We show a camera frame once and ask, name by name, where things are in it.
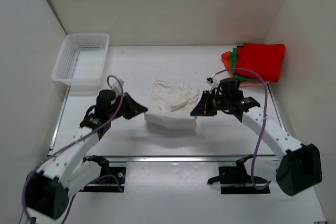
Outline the white plastic basket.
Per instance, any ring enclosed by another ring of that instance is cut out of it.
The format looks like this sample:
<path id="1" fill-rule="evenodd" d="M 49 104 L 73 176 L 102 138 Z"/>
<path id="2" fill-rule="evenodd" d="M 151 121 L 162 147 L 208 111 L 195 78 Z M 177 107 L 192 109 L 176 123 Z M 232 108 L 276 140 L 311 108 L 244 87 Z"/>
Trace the white plastic basket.
<path id="1" fill-rule="evenodd" d="M 64 38 L 51 78 L 74 87 L 97 87 L 109 46 L 105 33 L 76 33 Z"/>

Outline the pink folded t shirt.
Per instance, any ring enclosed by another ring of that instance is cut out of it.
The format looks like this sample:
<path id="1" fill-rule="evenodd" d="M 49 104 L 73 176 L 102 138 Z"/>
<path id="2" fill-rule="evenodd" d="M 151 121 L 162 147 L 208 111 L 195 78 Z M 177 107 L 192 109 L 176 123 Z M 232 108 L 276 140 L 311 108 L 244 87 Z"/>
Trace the pink folded t shirt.
<path id="1" fill-rule="evenodd" d="M 239 85 L 238 88 L 242 89 L 242 88 L 258 87 L 258 86 L 263 87 L 264 84 L 267 85 L 269 83 L 269 81 L 260 82 L 258 80 L 249 80 L 249 81 L 236 80 L 236 83 L 237 83 L 237 85 Z"/>

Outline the aluminium table rail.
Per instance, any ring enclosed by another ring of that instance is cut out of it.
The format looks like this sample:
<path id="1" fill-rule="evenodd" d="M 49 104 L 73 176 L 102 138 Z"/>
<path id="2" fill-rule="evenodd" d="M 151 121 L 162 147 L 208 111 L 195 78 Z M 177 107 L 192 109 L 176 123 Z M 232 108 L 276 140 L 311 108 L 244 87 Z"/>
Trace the aluminium table rail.
<path id="1" fill-rule="evenodd" d="M 241 156 L 235 155 L 191 155 L 191 156 L 105 156 L 109 162 L 113 163 L 181 163 L 181 162 L 235 162 Z"/>

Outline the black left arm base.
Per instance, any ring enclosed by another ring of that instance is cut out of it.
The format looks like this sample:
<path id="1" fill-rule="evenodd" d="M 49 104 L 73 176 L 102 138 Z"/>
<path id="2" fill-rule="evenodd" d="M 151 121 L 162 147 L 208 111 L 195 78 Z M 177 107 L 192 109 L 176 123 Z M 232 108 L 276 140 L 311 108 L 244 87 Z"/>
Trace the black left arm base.
<path id="1" fill-rule="evenodd" d="M 88 156 L 83 163 L 94 162 L 100 167 L 98 178 L 86 185 L 81 192 L 91 193 L 122 193 L 126 177 L 126 164 L 112 164 L 103 156 Z"/>

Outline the red folded t shirt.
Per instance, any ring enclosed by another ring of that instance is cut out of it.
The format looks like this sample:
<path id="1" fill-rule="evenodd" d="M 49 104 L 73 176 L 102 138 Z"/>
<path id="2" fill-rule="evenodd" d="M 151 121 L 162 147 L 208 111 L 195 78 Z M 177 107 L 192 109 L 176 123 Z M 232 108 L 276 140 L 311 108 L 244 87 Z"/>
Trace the red folded t shirt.
<path id="1" fill-rule="evenodd" d="M 250 78 L 258 74 L 264 81 L 278 82 L 285 50 L 284 44 L 244 43 L 237 49 L 235 73 Z"/>

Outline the orange folded t shirt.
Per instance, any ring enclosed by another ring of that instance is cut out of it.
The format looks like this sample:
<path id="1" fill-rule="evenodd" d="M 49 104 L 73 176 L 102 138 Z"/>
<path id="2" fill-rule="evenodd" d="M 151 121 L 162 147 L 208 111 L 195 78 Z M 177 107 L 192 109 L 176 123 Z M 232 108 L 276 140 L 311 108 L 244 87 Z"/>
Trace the orange folded t shirt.
<path id="1" fill-rule="evenodd" d="M 222 62 L 225 66 L 225 68 L 228 70 L 229 74 L 232 76 L 233 73 L 232 73 L 232 70 L 231 70 L 231 60 L 230 60 L 230 55 L 232 54 L 231 51 L 227 51 L 223 54 L 221 54 L 221 59 L 222 59 Z"/>

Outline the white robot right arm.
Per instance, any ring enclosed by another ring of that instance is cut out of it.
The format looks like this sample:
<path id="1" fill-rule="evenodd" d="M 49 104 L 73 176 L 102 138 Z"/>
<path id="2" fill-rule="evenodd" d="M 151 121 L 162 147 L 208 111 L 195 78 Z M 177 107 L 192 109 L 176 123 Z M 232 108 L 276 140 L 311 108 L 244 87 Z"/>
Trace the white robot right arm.
<path id="1" fill-rule="evenodd" d="M 245 97 L 240 82 L 235 78 L 221 81 L 207 78 L 210 90 L 202 93 L 201 99 L 190 113 L 191 116 L 216 116 L 219 111 L 233 115 L 244 126 L 258 135 L 258 142 L 264 142 L 276 156 L 276 161 L 259 157 L 256 152 L 236 161 L 208 184 L 220 182 L 223 188 L 252 184 L 256 190 L 265 190 L 271 182 L 278 184 L 288 196 L 294 196 L 322 182 L 322 168 L 319 149 L 305 145 L 291 136 L 270 119 L 259 102 Z"/>

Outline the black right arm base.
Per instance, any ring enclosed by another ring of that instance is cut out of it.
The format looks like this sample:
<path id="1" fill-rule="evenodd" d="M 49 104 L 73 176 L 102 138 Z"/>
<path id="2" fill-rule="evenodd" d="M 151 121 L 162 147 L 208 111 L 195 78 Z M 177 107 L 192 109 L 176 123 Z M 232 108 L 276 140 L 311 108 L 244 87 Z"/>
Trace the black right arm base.
<path id="1" fill-rule="evenodd" d="M 256 195 L 269 194 L 269 186 L 262 190 L 257 190 L 251 183 L 251 176 L 248 175 L 245 163 L 252 159 L 252 155 L 248 155 L 238 159 L 235 166 L 220 166 L 218 168 L 219 175 L 208 179 L 207 184 L 213 185 L 220 183 L 220 192 L 222 195 Z"/>

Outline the green folded t shirt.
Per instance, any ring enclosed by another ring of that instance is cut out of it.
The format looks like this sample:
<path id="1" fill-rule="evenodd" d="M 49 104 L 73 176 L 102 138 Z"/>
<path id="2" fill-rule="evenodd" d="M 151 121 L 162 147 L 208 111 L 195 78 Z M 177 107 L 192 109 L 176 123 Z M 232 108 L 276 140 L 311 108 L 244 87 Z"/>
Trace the green folded t shirt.
<path id="1" fill-rule="evenodd" d="M 235 70 L 236 63 L 238 62 L 239 56 L 238 56 L 238 48 L 233 48 L 233 51 L 229 53 L 229 63 L 230 63 L 230 70 L 233 74 L 233 76 L 239 80 L 239 81 L 252 81 L 255 80 L 254 78 L 248 77 L 248 76 L 242 76 L 237 73 Z"/>

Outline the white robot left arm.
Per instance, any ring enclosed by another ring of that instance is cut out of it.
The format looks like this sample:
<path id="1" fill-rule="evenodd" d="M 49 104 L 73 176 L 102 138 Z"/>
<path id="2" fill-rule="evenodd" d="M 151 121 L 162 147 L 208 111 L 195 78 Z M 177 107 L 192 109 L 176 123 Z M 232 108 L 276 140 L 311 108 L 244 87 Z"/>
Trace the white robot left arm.
<path id="1" fill-rule="evenodd" d="M 114 119 L 130 120 L 147 112 L 125 92 L 99 92 L 89 107 L 72 142 L 49 156 L 26 179 L 23 188 L 24 210 L 32 209 L 53 220 L 66 211 L 70 199 L 93 180 L 104 181 L 110 168 L 106 158 L 87 153 L 99 143 Z"/>

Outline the white t shirt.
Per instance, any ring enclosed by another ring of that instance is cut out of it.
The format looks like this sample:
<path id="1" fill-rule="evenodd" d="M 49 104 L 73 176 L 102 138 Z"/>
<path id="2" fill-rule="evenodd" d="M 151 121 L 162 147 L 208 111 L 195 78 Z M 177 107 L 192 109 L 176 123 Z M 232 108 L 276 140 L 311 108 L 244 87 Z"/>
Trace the white t shirt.
<path id="1" fill-rule="evenodd" d="M 144 119 L 166 129 L 194 129 L 197 117 L 190 113 L 197 105 L 199 94 L 199 89 L 189 84 L 171 84 L 156 79 Z"/>

